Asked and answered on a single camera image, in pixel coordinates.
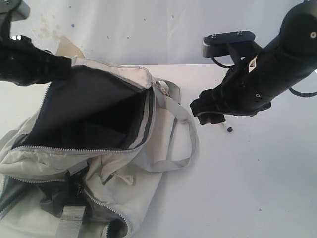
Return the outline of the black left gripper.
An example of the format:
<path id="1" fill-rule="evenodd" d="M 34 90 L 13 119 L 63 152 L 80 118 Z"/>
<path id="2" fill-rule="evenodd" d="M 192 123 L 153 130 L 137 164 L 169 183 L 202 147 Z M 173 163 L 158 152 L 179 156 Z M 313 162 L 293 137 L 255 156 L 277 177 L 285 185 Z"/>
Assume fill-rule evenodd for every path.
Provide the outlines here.
<path id="1" fill-rule="evenodd" d="M 0 80 L 18 86 L 68 80 L 72 59 L 35 47 L 28 37 L 0 37 Z"/>

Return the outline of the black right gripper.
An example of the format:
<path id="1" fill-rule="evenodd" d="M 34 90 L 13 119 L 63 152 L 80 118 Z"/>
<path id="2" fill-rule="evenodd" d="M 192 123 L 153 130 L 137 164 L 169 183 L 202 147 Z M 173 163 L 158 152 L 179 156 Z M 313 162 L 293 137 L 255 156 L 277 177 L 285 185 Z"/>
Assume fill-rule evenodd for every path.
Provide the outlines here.
<path id="1" fill-rule="evenodd" d="M 264 88 L 269 79 L 273 53 L 253 53 L 229 69 L 214 89 L 204 90 L 190 104 L 201 125 L 226 122 L 224 115 L 252 116 L 274 98 Z"/>

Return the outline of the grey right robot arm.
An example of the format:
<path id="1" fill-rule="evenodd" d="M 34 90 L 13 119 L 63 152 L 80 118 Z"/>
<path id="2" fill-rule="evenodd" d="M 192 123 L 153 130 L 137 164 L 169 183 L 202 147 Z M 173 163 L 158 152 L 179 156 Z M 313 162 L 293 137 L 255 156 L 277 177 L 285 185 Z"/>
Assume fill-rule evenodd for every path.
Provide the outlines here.
<path id="1" fill-rule="evenodd" d="M 255 34 L 237 31 L 203 38 L 202 55 L 230 56 L 222 82 L 200 93 L 190 108 L 200 124 L 225 122 L 226 115 L 252 117 L 317 68 L 317 3 L 306 0 L 284 17 L 278 35 L 265 47 Z"/>

